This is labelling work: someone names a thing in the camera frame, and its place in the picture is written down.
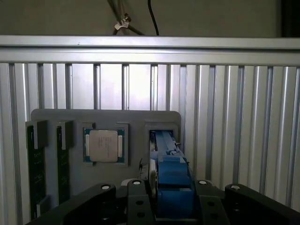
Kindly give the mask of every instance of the aluminum rail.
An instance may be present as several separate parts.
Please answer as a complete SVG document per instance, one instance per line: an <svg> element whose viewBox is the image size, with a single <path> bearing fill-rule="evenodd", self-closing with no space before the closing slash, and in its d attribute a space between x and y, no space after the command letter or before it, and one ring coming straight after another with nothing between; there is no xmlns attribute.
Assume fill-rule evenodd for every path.
<svg viewBox="0 0 300 225"><path fill-rule="evenodd" d="M300 39L0 35L0 47L5 46L300 50Z"/></svg>

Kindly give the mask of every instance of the ribbed aluminum panel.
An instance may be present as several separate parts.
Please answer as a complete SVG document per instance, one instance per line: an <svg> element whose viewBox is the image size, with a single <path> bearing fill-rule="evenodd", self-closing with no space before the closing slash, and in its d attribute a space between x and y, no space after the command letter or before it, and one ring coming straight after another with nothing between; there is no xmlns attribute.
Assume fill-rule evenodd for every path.
<svg viewBox="0 0 300 225"><path fill-rule="evenodd" d="M36 108L178 111L197 179L300 211L299 54L53 49L26 61L26 51L0 51L0 224L29 222L24 124Z"/></svg>

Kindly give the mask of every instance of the gray wall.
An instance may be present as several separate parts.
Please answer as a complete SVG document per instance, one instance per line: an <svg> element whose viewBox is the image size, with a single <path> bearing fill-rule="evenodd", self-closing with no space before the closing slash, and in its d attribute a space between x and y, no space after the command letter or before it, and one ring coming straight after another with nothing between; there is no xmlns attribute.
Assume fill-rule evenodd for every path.
<svg viewBox="0 0 300 225"><path fill-rule="evenodd" d="M278 0L152 0L163 36L276 37ZM124 0L132 25L155 35L146 0ZM110 35L106 0L0 0L0 34Z"/></svg>

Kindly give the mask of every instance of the white screw head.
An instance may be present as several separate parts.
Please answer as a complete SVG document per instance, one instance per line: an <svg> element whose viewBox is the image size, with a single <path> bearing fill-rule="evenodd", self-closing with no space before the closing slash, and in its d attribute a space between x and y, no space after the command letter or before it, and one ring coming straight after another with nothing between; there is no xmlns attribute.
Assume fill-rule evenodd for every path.
<svg viewBox="0 0 300 225"><path fill-rule="evenodd" d="M103 189L103 190L107 190L107 189L109 189L111 186L109 186L109 185L103 185L101 188Z"/></svg>
<svg viewBox="0 0 300 225"><path fill-rule="evenodd" d="M240 190L240 187L236 186L236 185L232 185L231 188L234 189L234 190Z"/></svg>

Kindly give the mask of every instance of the blue plastic part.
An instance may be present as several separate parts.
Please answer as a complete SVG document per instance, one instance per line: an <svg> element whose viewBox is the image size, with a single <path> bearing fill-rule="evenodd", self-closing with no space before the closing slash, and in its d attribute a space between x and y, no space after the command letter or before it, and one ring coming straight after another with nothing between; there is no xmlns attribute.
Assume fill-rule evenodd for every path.
<svg viewBox="0 0 300 225"><path fill-rule="evenodd" d="M191 218L194 191L189 188L159 188L157 202L157 217Z"/></svg>
<svg viewBox="0 0 300 225"><path fill-rule="evenodd" d="M187 159L169 131L156 131L157 151L150 153L158 170L157 216L190 218L194 208L194 185Z"/></svg>

